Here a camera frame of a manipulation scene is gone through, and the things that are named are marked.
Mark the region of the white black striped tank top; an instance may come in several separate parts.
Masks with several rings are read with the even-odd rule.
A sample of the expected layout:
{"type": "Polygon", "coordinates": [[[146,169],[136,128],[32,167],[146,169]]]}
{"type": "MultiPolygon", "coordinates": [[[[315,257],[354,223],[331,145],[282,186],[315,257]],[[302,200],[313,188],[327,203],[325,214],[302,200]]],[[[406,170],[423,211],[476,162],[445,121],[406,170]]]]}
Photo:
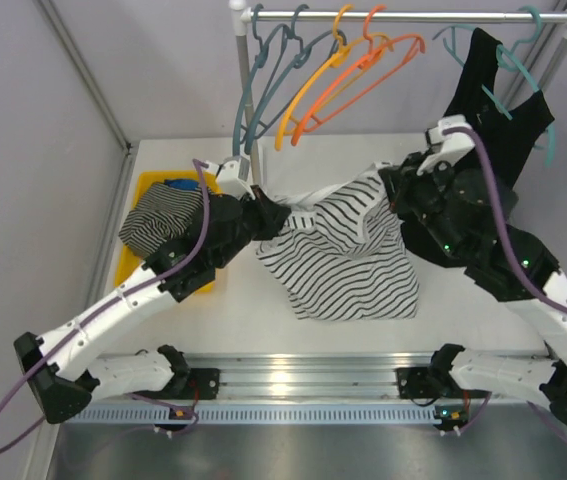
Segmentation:
{"type": "Polygon", "coordinates": [[[256,256],[300,320],[411,319],[419,283],[377,169],[283,198],[291,213],[256,256]]]}

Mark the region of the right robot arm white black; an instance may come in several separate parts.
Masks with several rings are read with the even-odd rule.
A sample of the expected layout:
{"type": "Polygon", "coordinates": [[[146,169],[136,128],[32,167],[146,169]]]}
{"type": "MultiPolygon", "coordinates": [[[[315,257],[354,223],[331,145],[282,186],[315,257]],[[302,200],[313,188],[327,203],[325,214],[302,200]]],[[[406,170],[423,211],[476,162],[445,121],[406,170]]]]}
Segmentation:
{"type": "Polygon", "coordinates": [[[445,344],[431,357],[427,381],[439,397],[484,391],[548,410],[567,426],[567,276],[533,234],[506,223],[516,194],[479,169],[455,172],[440,162],[420,172],[414,153],[379,171],[389,206],[413,216],[427,237],[459,263],[474,284],[526,321],[550,348],[549,358],[521,359],[445,344]]]}

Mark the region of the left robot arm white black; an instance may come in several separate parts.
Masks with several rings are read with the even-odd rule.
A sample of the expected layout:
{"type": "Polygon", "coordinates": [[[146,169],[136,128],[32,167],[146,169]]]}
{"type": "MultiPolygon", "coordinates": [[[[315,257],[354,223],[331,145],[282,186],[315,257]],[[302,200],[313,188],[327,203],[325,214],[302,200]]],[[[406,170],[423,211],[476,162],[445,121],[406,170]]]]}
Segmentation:
{"type": "Polygon", "coordinates": [[[257,186],[240,198],[206,193],[184,231],[161,244],[118,288],[61,327],[18,337],[14,348],[45,420],[63,423],[110,397],[183,394],[191,369],[175,347],[113,357],[104,351],[214,281],[217,270],[251,242],[273,239],[290,213],[257,186]]]}

